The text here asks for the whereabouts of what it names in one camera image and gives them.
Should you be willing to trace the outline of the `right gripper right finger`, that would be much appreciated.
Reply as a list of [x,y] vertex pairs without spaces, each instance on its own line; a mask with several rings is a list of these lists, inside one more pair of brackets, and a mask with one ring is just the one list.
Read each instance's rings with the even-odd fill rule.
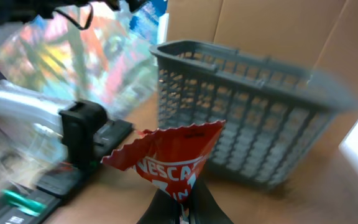
[[188,197],[190,224],[233,224],[221,210],[203,179],[197,179]]

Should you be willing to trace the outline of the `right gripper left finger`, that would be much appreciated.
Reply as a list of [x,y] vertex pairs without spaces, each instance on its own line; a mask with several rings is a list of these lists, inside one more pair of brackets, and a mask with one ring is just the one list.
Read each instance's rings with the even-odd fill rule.
[[158,189],[137,224],[180,224],[180,215],[180,204]]

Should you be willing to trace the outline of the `red snack bar wrapper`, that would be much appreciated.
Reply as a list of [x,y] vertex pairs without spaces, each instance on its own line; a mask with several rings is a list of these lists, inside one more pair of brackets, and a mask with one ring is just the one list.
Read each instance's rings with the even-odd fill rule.
[[145,129],[140,138],[104,156],[101,163],[142,178],[183,203],[220,137],[225,120],[168,129]]

